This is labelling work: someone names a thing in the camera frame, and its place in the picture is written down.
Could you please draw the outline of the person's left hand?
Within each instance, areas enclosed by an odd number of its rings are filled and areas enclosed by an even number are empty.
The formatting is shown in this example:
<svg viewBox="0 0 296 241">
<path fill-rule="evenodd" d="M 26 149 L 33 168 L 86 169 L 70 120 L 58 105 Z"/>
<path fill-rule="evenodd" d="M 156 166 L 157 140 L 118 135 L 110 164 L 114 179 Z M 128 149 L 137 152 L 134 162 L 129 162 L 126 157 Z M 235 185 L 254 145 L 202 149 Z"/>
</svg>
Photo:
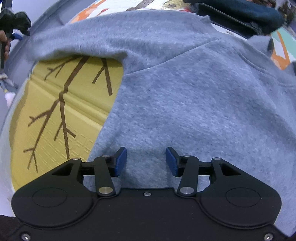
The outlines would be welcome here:
<svg viewBox="0 0 296 241">
<path fill-rule="evenodd" d="M 4 60 L 8 60 L 9 58 L 9 52 L 11 47 L 11 39 L 7 38 L 5 32 L 3 30 L 0 30 L 0 41 L 4 43 Z"/>
</svg>

